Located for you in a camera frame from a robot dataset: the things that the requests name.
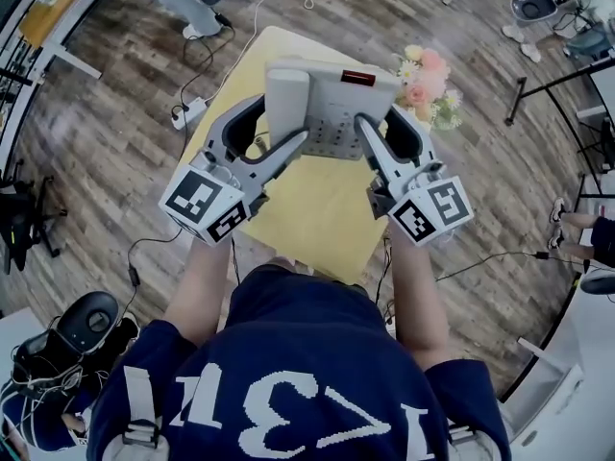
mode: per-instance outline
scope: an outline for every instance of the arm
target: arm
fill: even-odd
[[[66,425],[66,428],[70,430],[75,430],[80,434],[86,431],[86,423],[72,413],[62,413],[61,420],[64,422],[64,425]]]
[[[162,317],[197,347],[217,329],[230,248],[230,238],[214,248],[194,238],[180,286]]]
[[[417,248],[395,225],[389,225],[397,339],[426,371],[451,360],[449,324],[431,270],[430,253]]]
[[[6,436],[5,440],[11,443],[11,446],[14,448],[15,453],[19,456],[21,461],[30,461],[30,454],[28,452],[28,446],[23,442],[21,435],[12,424],[11,420],[5,417],[5,427],[2,429],[3,434]]]

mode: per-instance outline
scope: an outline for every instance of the black chair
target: black chair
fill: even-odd
[[[11,259],[17,269],[22,271],[26,265],[28,250],[41,240],[51,257],[58,256],[60,250],[51,247],[45,222],[68,214],[64,209],[52,215],[43,213],[46,186],[54,179],[43,178],[37,198],[33,193],[34,183],[19,180],[19,168],[22,165],[23,159],[15,165],[12,176],[0,182],[0,233],[6,246],[6,274],[11,270]]]

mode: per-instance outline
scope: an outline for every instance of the white shoe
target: white shoe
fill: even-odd
[[[564,231],[560,226],[557,226],[553,231],[551,239],[549,239],[549,242],[547,243],[547,248],[549,250],[556,250],[562,242],[564,242]]]
[[[514,39],[515,41],[519,43],[524,42],[526,40],[526,37],[523,36],[521,29],[519,29],[517,26],[503,26],[502,33],[504,34],[504,36],[510,39]]]
[[[564,199],[559,197],[553,202],[553,209],[551,210],[549,221],[552,224],[559,224],[561,222],[562,213],[566,213],[566,206],[564,204]]]
[[[133,331],[133,336],[131,336],[131,339],[136,340],[141,334],[141,326],[138,324],[135,314],[133,314],[131,311],[126,311],[124,313],[124,316],[122,316],[122,319],[127,319],[131,321],[133,325],[135,325],[135,329]]]
[[[203,37],[204,34],[199,33],[192,24],[188,24],[184,27],[182,34],[186,39],[198,39],[199,37]]]
[[[534,44],[522,44],[521,53],[532,60],[534,63],[539,63],[542,60],[542,55]]]

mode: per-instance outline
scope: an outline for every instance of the yellow table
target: yellow table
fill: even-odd
[[[284,29],[268,27],[254,41],[207,110],[181,163],[206,141],[220,114],[265,88],[267,61],[299,56],[310,60],[357,63],[323,44]],[[374,179],[365,158],[359,161],[303,156],[266,185],[270,200],[241,230],[346,283],[358,281],[386,227],[374,220],[365,189]]]
[[[74,1],[58,0],[53,5],[36,1],[19,24],[19,31],[34,48],[39,48]]]

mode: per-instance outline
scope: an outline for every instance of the white table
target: white table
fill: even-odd
[[[581,239],[587,244],[589,231]],[[615,424],[615,303],[576,289],[545,353],[568,367],[580,366],[583,382],[569,384],[557,408],[536,423],[526,446],[513,446],[515,461],[605,459],[613,446]],[[560,380],[542,358],[504,402],[511,416],[535,414]]]

